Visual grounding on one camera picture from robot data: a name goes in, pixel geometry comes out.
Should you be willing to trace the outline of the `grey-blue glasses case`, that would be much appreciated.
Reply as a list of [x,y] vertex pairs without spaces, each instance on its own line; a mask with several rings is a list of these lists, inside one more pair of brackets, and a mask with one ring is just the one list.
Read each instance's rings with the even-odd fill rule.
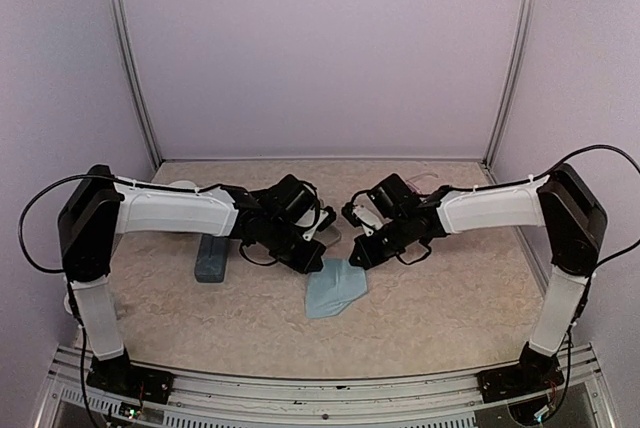
[[222,283],[225,279],[229,242],[226,238],[203,234],[200,239],[194,277],[198,283]]

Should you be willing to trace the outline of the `pink glasses case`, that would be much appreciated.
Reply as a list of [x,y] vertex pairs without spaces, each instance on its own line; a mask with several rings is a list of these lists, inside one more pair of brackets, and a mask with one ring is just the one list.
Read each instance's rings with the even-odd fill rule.
[[321,209],[321,221],[316,227],[313,239],[320,242],[327,248],[339,243],[342,239],[342,232],[336,226],[337,214],[331,206]]

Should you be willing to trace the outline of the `purple lens pink sunglasses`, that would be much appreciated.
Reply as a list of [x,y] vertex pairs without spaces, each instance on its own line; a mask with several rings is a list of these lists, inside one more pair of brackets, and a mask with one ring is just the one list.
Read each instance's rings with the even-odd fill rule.
[[440,186],[440,178],[434,172],[421,172],[406,179],[407,185],[416,193],[427,195]]

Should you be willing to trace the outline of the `light blue cloth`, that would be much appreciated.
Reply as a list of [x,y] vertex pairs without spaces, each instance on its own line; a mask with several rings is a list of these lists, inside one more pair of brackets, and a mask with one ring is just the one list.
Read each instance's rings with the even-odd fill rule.
[[305,315],[308,319],[337,316],[367,292],[363,268],[352,266],[346,259],[324,259],[323,268],[308,277]]

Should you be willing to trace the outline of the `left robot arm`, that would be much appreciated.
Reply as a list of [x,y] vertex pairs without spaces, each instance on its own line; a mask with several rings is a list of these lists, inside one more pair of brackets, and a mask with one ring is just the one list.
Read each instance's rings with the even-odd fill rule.
[[323,267],[326,247],[316,236],[335,218],[315,187],[293,175],[249,191],[225,184],[148,184],[116,177],[106,165],[92,167],[61,210],[58,232],[70,303],[102,361],[102,378],[121,393],[140,382],[139,369],[124,358],[108,282],[117,235],[195,233],[237,240],[242,247],[257,244],[273,263],[309,274]]

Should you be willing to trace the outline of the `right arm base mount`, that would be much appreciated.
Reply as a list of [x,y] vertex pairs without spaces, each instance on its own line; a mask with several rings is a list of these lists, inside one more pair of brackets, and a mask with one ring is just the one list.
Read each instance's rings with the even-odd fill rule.
[[477,380],[483,402],[492,403],[559,387],[565,377],[556,354],[546,356],[527,342],[516,363],[482,370]]

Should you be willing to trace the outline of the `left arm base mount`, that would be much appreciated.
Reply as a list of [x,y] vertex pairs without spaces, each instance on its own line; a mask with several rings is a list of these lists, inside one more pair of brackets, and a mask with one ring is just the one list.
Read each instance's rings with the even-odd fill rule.
[[173,387],[174,375],[165,370],[143,367],[130,361],[127,351],[108,360],[92,358],[87,384],[102,391],[166,405]]

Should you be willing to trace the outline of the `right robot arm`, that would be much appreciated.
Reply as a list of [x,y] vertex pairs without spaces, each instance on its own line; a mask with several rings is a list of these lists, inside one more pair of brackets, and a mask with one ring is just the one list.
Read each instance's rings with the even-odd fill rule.
[[552,272],[538,321],[513,367],[511,381],[523,392],[535,390],[551,372],[578,318],[580,303],[594,274],[607,228],[607,214],[581,177],[567,163],[549,173],[503,186],[439,187],[430,194],[413,190],[393,173],[366,191],[374,208],[347,203],[343,216],[363,230],[349,262],[368,270],[399,259],[408,246],[467,231],[512,226],[543,227],[551,250]]

